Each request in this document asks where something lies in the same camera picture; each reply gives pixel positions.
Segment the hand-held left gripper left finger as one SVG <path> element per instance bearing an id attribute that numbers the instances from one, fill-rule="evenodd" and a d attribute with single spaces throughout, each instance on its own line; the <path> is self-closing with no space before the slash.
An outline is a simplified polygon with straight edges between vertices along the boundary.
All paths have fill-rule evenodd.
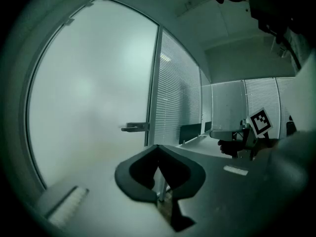
<path id="1" fill-rule="evenodd" d="M 157 168 L 158 146 L 153 145 L 121 162 L 115 169 L 115 182 L 134 201 L 156 202 L 157 194 L 152 188 Z"/>

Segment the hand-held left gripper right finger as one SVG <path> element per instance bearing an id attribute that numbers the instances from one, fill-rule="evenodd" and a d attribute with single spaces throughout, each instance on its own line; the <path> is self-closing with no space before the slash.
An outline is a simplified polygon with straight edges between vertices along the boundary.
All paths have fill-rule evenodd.
<path id="1" fill-rule="evenodd" d="M 197 162 L 163 145 L 157 147 L 158 167 L 175 199 L 192 198 L 203 186 L 206 173 Z"/>

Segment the person's right hand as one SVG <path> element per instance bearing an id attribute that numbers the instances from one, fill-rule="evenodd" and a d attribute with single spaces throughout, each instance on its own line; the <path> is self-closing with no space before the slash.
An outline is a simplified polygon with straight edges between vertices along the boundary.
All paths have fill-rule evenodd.
<path id="1" fill-rule="evenodd" d="M 242 142 L 239 141 L 218 141 L 218 146 L 220 147 L 221 153 L 229 155 L 232 158 L 238 157 L 238 152 L 243 149 Z"/>

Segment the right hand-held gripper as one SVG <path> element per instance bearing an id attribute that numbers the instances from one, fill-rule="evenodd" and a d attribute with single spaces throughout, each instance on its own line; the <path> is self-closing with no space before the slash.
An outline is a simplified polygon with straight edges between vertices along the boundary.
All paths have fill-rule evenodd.
<path id="1" fill-rule="evenodd" d="M 209 136 L 218 140 L 233 140 L 242 142 L 243 149 L 250 152 L 249 159 L 254 160 L 257 155 L 255 149 L 259 144 L 260 136 L 263 136 L 263 142 L 268 147 L 272 147 L 268 132 L 273 125 L 264 108 L 251 114 L 248 118 L 240 121 L 239 131 L 212 130 Z"/>

